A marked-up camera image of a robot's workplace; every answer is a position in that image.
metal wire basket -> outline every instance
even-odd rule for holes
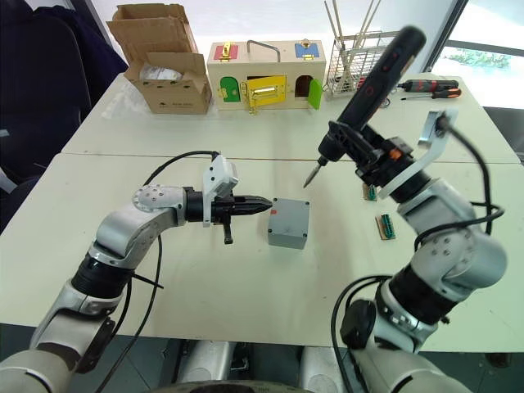
[[[397,35],[397,31],[366,33],[359,47],[358,35],[335,38],[325,90],[333,96],[354,92],[364,82],[386,46]]]

screwdriver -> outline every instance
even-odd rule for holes
[[[459,82],[456,80],[409,79],[396,87],[403,88],[406,92],[433,93],[457,88],[458,86]]]
[[[460,90],[459,88],[450,88],[448,90],[442,90],[441,92],[433,92],[431,93],[431,95],[429,94],[425,94],[423,96],[414,96],[414,97],[404,97],[404,98],[401,98],[400,100],[403,101],[403,100],[411,100],[412,98],[422,98],[422,97],[431,97],[432,99],[435,99],[435,98],[456,98],[458,96],[460,96],[460,94],[462,94],[462,90]]]

white bracket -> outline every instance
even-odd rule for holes
[[[404,184],[412,176],[426,168],[430,163],[440,157],[448,142],[449,134],[436,129],[436,120],[444,114],[449,119],[449,124],[453,125],[459,112],[454,109],[445,111],[430,111],[427,114],[426,123],[422,129],[422,135],[418,139],[418,145],[427,150],[426,154],[420,157],[420,160],[413,162],[404,171],[397,174],[388,184],[386,184],[378,193],[381,199],[388,197],[394,190]]]
[[[211,203],[216,197],[224,198],[238,183],[237,168],[222,155],[217,156],[204,172],[202,203],[204,227],[211,225]]]

gray plastic box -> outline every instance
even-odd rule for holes
[[[303,249],[308,238],[308,226],[308,201],[273,199],[268,227],[268,242],[271,246]]]

green door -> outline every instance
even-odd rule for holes
[[[224,76],[220,80],[220,91],[224,102],[240,102],[238,82],[232,76]]]

